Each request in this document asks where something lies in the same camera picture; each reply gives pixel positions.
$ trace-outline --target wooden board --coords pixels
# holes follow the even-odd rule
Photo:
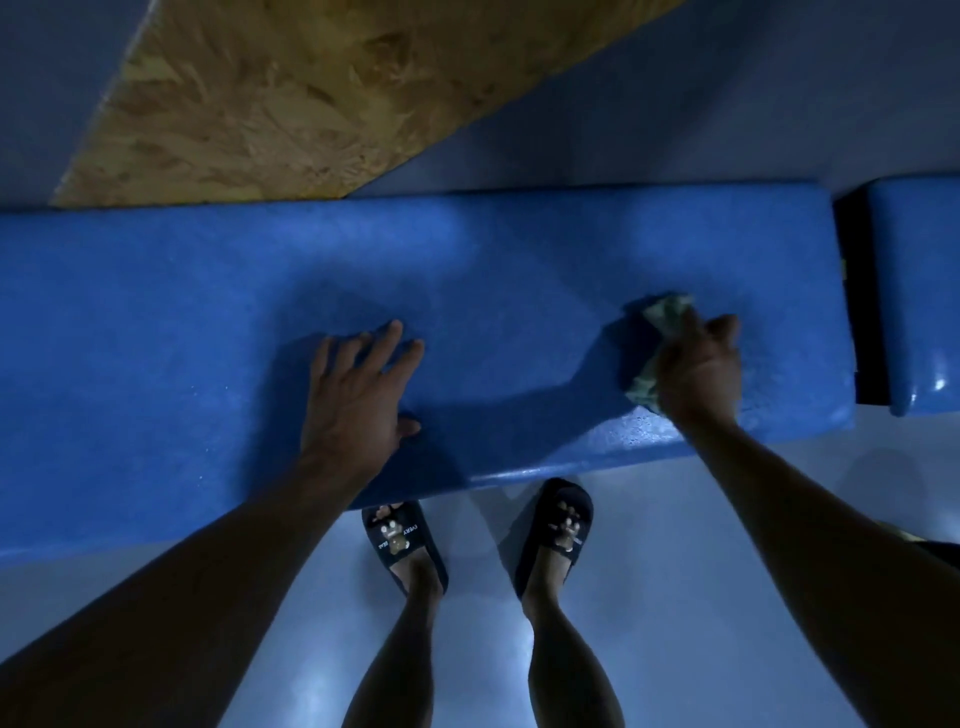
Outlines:
[[[160,0],[55,205],[339,198],[683,0]]]

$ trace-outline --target black slide sandal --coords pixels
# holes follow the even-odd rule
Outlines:
[[[576,483],[552,477],[543,483],[534,511],[530,534],[520,553],[514,576],[516,595],[523,598],[541,546],[570,560],[573,569],[593,524],[593,501]]]
[[[377,520],[377,511],[384,507],[390,508],[390,515]],[[361,516],[363,517],[367,537],[387,570],[390,570],[390,567],[396,562],[423,546],[433,561],[434,569],[437,570],[437,576],[440,577],[440,583],[444,587],[444,594],[446,594],[446,585],[449,579],[446,575],[444,560],[440,558],[437,545],[433,543],[430,527],[426,524],[423,509],[418,502],[407,500],[397,508],[389,504],[377,508],[364,508],[361,511]],[[407,590],[403,586],[403,582],[392,571],[390,571],[390,575],[403,593],[406,594]]]

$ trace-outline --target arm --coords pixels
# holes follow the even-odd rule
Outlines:
[[[865,518],[736,424],[738,323],[687,316],[660,404],[716,478],[794,619],[872,726],[960,725],[960,573]]]
[[[329,372],[325,339],[290,472],[0,666],[0,724],[215,726],[303,562],[420,429],[396,409],[422,343],[381,373],[401,333],[360,366],[372,338],[350,339]]]

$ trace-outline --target green rag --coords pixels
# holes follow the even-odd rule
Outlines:
[[[665,341],[680,336],[684,329],[684,311],[693,306],[693,297],[686,293],[675,293],[664,296],[656,303],[643,309],[643,318],[649,321],[663,335]],[[660,402],[657,399],[657,357],[663,344],[657,347],[650,360],[643,365],[643,370],[634,378],[627,390],[627,399],[634,404],[642,404],[655,415],[662,415]]]

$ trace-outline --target blue bench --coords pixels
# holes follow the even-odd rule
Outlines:
[[[174,539],[297,452],[323,333],[426,340],[355,506],[686,454],[622,388],[669,291],[743,319],[743,423],[846,427],[828,194],[610,188],[0,215],[0,560]]]
[[[895,415],[960,410],[960,178],[868,191]]]

